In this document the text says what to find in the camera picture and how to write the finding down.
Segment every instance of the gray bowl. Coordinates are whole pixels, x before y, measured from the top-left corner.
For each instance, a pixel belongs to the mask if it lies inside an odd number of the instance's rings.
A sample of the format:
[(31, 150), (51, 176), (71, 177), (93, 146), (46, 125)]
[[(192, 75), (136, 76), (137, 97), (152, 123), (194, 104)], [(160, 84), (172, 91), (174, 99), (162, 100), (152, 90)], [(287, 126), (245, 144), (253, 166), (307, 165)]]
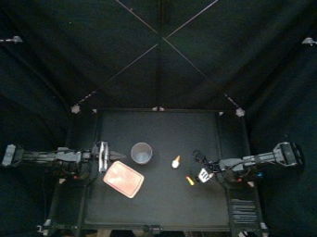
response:
[(134, 161), (145, 165), (153, 157), (153, 148), (148, 143), (137, 143), (132, 149), (132, 156)]

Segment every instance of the black backdrop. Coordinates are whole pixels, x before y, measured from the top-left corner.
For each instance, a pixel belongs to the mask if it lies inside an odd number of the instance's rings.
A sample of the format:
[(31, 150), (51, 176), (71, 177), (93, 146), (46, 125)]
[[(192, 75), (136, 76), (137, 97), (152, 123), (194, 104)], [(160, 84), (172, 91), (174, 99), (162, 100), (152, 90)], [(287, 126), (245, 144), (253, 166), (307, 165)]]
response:
[[(305, 170), (268, 170), (261, 197), (280, 236), (315, 235), (317, 46), (301, 42), (317, 37), (316, 7), (315, 0), (2, 1), (0, 39), (25, 40), (0, 44), (2, 153), (9, 143), (63, 145), (71, 106), (91, 92), (82, 108), (237, 109), (227, 93), (247, 110), (255, 153), (283, 141), (304, 148)], [(0, 172), (0, 231), (42, 222), (42, 190), (15, 176)], [(17, 198), (9, 179), (19, 195), (34, 194)], [(30, 200), (33, 215), (9, 206)]]

